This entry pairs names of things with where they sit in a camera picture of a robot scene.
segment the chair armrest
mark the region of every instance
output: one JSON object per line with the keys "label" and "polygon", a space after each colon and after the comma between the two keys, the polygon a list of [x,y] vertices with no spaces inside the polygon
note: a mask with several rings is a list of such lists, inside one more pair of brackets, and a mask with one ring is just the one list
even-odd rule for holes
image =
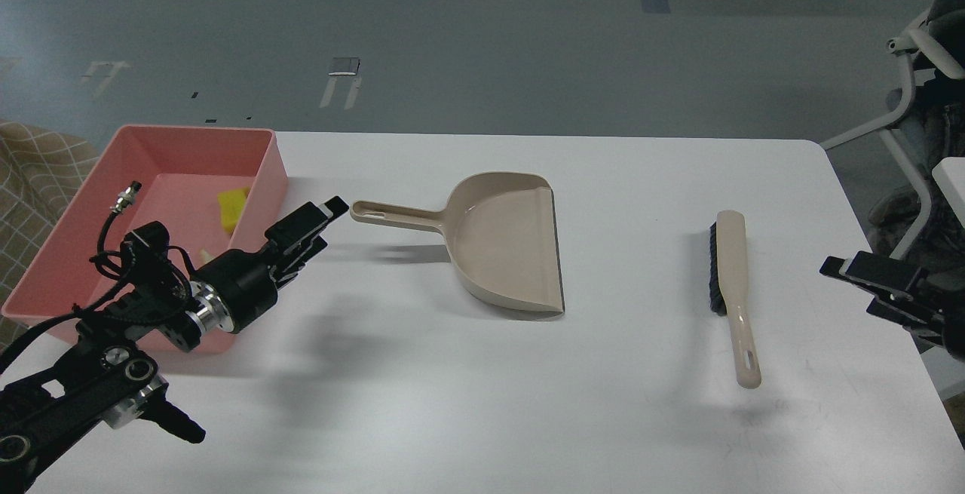
{"label": "chair armrest", "polygon": [[935,41],[931,34],[921,28],[910,28],[908,36],[918,46],[921,54],[926,55],[940,72],[952,79],[965,79],[965,69],[962,65],[942,47],[942,44]]}

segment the fabric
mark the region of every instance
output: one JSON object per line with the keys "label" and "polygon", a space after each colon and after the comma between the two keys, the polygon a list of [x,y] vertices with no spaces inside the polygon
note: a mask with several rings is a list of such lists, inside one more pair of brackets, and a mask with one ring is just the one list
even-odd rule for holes
{"label": "fabric", "polygon": [[0,351],[6,349],[7,346],[14,342],[14,339],[20,337],[26,330],[27,326],[10,320],[9,318],[0,318]]}
{"label": "fabric", "polygon": [[0,121],[0,304],[97,162],[86,140]]}

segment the pink container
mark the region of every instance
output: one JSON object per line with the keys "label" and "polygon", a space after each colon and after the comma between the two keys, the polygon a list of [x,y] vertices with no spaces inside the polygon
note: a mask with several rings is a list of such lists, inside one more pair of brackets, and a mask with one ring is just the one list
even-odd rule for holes
{"label": "pink container", "polygon": [[[87,258],[96,252],[97,234],[110,206],[131,181],[141,182],[141,192],[114,221],[106,249],[117,250],[124,233],[160,220],[171,232],[171,244],[184,247],[195,266],[202,262],[201,250],[211,256],[227,249],[258,250],[265,243],[265,230],[278,219],[287,188],[272,130],[121,127],[4,303],[4,316],[34,325],[70,312],[73,304],[90,304],[111,287],[114,281],[97,274]],[[251,192],[228,238],[221,227],[218,192],[241,187]],[[179,254],[171,258],[182,267]],[[73,324],[63,323],[51,335],[75,343]],[[230,333],[214,330],[196,352],[220,353],[233,342]],[[138,344],[145,350],[175,350],[158,332]]]}

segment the black bristles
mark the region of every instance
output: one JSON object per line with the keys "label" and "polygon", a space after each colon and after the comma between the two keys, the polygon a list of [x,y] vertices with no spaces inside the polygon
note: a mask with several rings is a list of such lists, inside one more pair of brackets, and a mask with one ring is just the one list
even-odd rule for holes
{"label": "black bristles", "polygon": [[717,223],[710,226],[710,308],[717,315],[727,314],[727,304],[721,292],[720,274],[717,273]]}

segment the silver metal joint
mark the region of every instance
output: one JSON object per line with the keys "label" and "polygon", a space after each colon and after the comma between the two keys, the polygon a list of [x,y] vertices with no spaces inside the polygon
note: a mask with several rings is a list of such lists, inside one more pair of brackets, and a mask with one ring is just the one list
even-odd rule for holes
{"label": "silver metal joint", "polygon": [[196,311],[189,311],[187,315],[197,324],[202,335],[220,328],[225,332],[234,330],[234,321],[228,314],[228,306],[221,301],[218,291],[204,281],[191,281],[194,299],[198,302]]}
{"label": "silver metal joint", "polygon": [[103,414],[100,415],[100,418],[103,419],[104,422],[107,422],[110,428],[114,428],[115,430],[121,428],[121,426],[125,426],[127,423],[140,417],[141,414],[144,413],[144,406],[148,403],[151,394],[154,394],[155,391],[167,385],[168,382],[164,380],[164,377],[155,375],[154,379],[152,379],[146,387],[141,388],[141,390],[138,391],[137,394],[132,395],[132,397],[124,398],[114,405],[114,407],[104,411]]}
{"label": "silver metal joint", "polygon": [[124,189],[120,195],[118,195],[118,200],[114,202],[114,206],[111,207],[111,211],[118,213],[120,215],[121,211],[134,205],[134,198],[137,198],[137,192],[141,189],[141,184],[138,182],[131,183],[130,187]]}
{"label": "silver metal joint", "polygon": [[127,377],[131,381],[144,381],[154,374],[155,368],[144,359],[128,361],[127,366],[124,367],[124,377]]}

